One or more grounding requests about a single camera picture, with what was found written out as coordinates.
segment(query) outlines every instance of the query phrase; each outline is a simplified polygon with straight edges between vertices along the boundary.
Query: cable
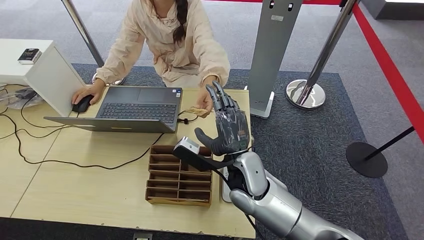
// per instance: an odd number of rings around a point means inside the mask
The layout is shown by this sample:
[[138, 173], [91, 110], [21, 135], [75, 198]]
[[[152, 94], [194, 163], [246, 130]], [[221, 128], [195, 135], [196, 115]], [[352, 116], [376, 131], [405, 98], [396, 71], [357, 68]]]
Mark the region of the cable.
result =
[[259, 235], [260, 239], [262, 240], [266, 240], [265, 237], [262, 235], [262, 233], [258, 230], [258, 227], [256, 227], [256, 225], [253, 223], [252, 219], [249, 217], [249, 215], [245, 214], [247, 220], [249, 220], [249, 223], [252, 225], [252, 227], [254, 228], [254, 230], [257, 232], [257, 234]]
[[[139, 157], [137, 157], [137, 158], [135, 158], [135, 159], [133, 159], [133, 160], [131, 160], [131, 161], [127, 161], [127, 162], [125, 162], [125, 163], [123, 163], [123, 164], [121, 164], [121, 165], [118, 165], [118, 166], [114, 166], [114, 167], [106, 167], [106, 166], [101, 166], [101, 165], [79, 165], [79, 164], [77, 164], [77, 163], [74, 163], [74, 162], [69, 162], [69, 161], [59, 161], [59, 160], [43, 160], [43, 161], [38, 161], [38, 162], [31, 162], [31, 161], [28, 161], [27, 160], [27, 158], [22, 154], [22, 150], [21, 150], [21, 147], [22, 147], [22, 142], [21, 142], [21, 139], [19, 138], [19, 136], [18, 136], [18, 126], [16, 125], [16, 123], [15, 123], [15, 121], [13, 121], [13, 119], [11, 118], [11, 117], [9, 117], [8, 115], [5, 115], [5, 114], [0, 114], [0, 116], [4, 116], [4, 117], [6, 117], [6, 118], [8, 118], [11, 122], [12, 122], [12, 124], [14, 125], [14, 135], [15, 135], [15, 137], [16, 137], [16, 139], [17, 139], [17, 141], [18, 141], [18, 143], [19, 143], [19, 145], [18, 145], [18, 149], [17, 149], [17, 151], [18, 151], [18, 153], [19, 153], [19, 155], [21, 156], [21, 158], [23, 158], [23, 160], [26, 162], [26, 163], [28, 163], [28, 164], [33, 164], [33, 165], [36, 165], [36, 164], [42, 164], [42, 163], [62, 163], [62, 164], [70, 164], [70, 165], [74, 165], [74, 166], [77, 166], [77, 167], [80, 167], [80, 168], [102, 168], [102, 169], [106, 169], [106, 170], [114, 170], [114, 169], [118, 169], [118, 168], [120, 168], [120, 167], [123, 167], [123, 166], [125, 166], [125, 165], [127, 165], [127, 164], [130, 164], [130, 163], [133, 163], [133, 162], [135, 162], [135, 161], [137, 161], [137, 160], [139, 160], [139, 159], [141, 159], [142, 157], [144, 157], [146, 154], [147, 154], [147, 152], [150, 150], [150, 147], [141, 155], [141, 156], [139, 156]], [[157, 139], [156, 139], [156, 141], [154, 141], [154, 143], [152, 144], [152, 145], [154, 145], [154, 144], [156, 144], [158, 141], [159, 141], [159, 139], [161, 139], [161, 137], [164, 135], [164, 133], [162, 133]]]
[[[184, 110], [184, 111], [182, 111], [182, 112], [180, 112], [180, 113], [178, 113], [178, 115], [177, 116], [180, 116], [181, 114], [183, 114], [183, 113], [185, 113], [187, 110]], [[176, 119], [176, 121], [177, 122], [184, 122], [184, 124], [189, 124], [189, 123], [191, 123], [191, 122], [194, 122], [194, 121], [196, 121], [197, 119], [199, 118], [199, 116], [196, 116], [194, 119], [191, 119], [191, 120], [189, 120], [188, 118], [184, 118], [184, 119], [182, 119], [182, 118], [177, 118]]]
[[189, 123], [191, 123], [191, 122], [193, 122], [193, 121], [196, 121], [197, 119], [199, 118], [199, 116], [196, 116], [194, 119], [191, 119], [191, 120], [189, 120], [189, 119], [187, 119], [187, 118], [184, 118], [184, 119], [182, 119], [182, 118], [177, 118], [177, 122], [179, 122], [179, 123], [184, 123], [184, 124], [189, 124]]
[[28, 101], [26, 101], [24, 104], [23, 104], [23, 106], [22, 106], [22, 108], [20, 109], [20, 115], [22, 116], [22, 118], [23, 118], [23, 120], [26, 122], [26, 123], [28, 123], [29, 125], [31, 125], [31, 126], [34, 126], [34, 127], [36, 127], [36, 128], [41, 128], [41, 129], [47, 129], [47, 128], [61, 128], [61, 127], [64, 127], [64, 126], [66, 126], [66, 125], [59, 125], [59, 126], [38, 126], [38, 125], [35, 125], [35, 124], [32, 124], [32, 123], [30, 123], [25, 117], [24, 117], [24, 108], [25, 108], [25, 106], [35, 97], [35, 96], [37, 96], [37, 94], [35, 94], [34, 96], [32, 96], [30, 99], [28, 99]]
[[[0, 92], [1, 91], [6, 91], [6, 94], [9, 94], [9, 92], [8, 92], [8, 90], [6, 88], [3, 88], [2, 90], [0, 90]], [[6, 109], [4, 111], [0, 112], [0, 114], [4, 114], [8, 109], [9, 109], [9, 107], [6, 106]]]
[[7, 84], [7, 83], [4, 83], [4, 82], [0, 82], [0, 84], [4, 84], [4, 85], [0, 86], [0, 88], [2, 88], [2, 87], [8, 87], [8, 86], [21, 86], [21, 87], [28, 87], [27, 85], [16, 84], [16, 83], [14, 83], [14, 84]]
[[[46, 137], [48, 137], [48, 136], [52, 135], [53, 133], [55, 133], [55, 132], [57, 132], [57, 131], [59, 131], [59, 130], [66, 129], [66, 128], [70, 128], [70, 127], [72, 127], [72, 126], [64, 126], [64, 127], [58, 128], [58, 129], [56, 129], [56, 130], [54, 130], [54, 131], [52, 131], [52, 132], [50, 132], [49, 134], [44, 135], [44, 136], [34, 136], [34, 135], [32, 135], [31, 133], [29, 133], [29, 132], [28, 132], [26, 129], [24, 129], [24, 128], [20, 128], [20, 129], [18, 129], [16, 132], [24, 131], [24, 132], [26, 132], [28, 135], [30, 135], [31, 137], [33, 137], [33, 138], [35, 138], [35, 139], [43, 139], [43, 138], [46, 138]], [[7, 136], [0, 137], [0, 140], [2, 140], [2, 139], [6, 139], [6, 138], [8, 138], [8, 137], [10, 137], [10, 136], [12, 136], [12, 135], [14, 135], [14, 134], [15, 134], [15, 133], [14, 133], [14, 132], [12, 132], [11, 134], [9, 134], [9, 135], [7, 135]]]
[[[226, 185], [228, 187], [230, 187], [229, 181], [226, 179], [226, 177], [222, 174], [222, 172], [218, 171], [217, 169], [212, 169], [212, 171], [214, 171], [216, 174], [218, 174], [221, 179], [226, 183]], [[257, 234], [259, 235], [260, 239], [262, 240], [266, 240], [265, 237], [262, 235], [262, 233], [259, 231], [258, 227], [256, 227], [256, 225], [253, 223], [253, 221], [251, 220], [251, 218], [249, 217], [249, 215], [245, 214], [247, 220], [249, 220], [249, 223], [252, 225], [252, 227], [254, 228], [254, 230], [257, 232]]]

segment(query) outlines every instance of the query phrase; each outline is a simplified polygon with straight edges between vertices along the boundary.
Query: black stanchion base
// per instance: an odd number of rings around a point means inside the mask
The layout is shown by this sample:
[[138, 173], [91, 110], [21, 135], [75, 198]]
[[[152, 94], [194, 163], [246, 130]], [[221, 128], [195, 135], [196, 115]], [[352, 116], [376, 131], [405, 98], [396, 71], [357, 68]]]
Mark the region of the black stanchion base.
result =
[[354, 142], [346, 149], [346, 158], [350, 166], [358, 173], [369, 178], [381, 178], [387, 172], [387, 161], [380, 152], [368, 161], [365, 157], [370, 155], [377, 148], [365, 142]]

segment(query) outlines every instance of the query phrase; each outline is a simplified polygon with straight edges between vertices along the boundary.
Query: braid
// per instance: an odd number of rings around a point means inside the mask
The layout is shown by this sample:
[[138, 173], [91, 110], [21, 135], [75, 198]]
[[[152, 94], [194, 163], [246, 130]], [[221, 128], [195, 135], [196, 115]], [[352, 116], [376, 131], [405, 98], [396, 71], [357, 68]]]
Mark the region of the braid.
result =
[[176, 3], [176, 18], [179, 22], [179, 27], [173, 31], [173, 42], [179, 43], [186, 36], [186, 29], [184, 24], [187, 22], [187, 12], [189, 3], [187, 0], [175, 0]]

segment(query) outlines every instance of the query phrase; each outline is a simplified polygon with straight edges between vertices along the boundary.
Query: beige jacket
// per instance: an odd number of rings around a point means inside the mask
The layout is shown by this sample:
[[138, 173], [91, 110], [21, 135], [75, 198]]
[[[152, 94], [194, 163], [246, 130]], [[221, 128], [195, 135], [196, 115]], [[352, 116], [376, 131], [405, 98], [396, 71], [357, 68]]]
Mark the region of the beige jacket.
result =
[[209, 18], [201, 0], [188, 0], [186, 37], [174, 44], [173, 32], [180, 25], [177, 6], [159, 19], [150, 0], [133, 0], [97, 78], [113, 83], [125, 77], [142, 52], [144, 41], [159, 56], [154, 68], [168, 87], [199, 87], [208, 76], [217, 76], [221, 85], [228, 80], [230, 63], [222, 46], [214, 40]]

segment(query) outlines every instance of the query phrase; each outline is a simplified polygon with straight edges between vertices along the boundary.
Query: cardboard organizer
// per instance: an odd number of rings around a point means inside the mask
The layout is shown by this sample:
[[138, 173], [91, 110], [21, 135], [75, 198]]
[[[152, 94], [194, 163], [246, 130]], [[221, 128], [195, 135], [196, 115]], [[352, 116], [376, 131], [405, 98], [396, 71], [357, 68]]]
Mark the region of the cardboard organizer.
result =
[[[175, 146], [153, 145], [150, 148], [150, 158], [145, 199], [151, 204], [175, 205], [211, 205], [212, 173], [198, 171], [184, 164], [172, 155]], [[212, 152], [206, 147], [200, 148], [200, 155], [212, 157]]]

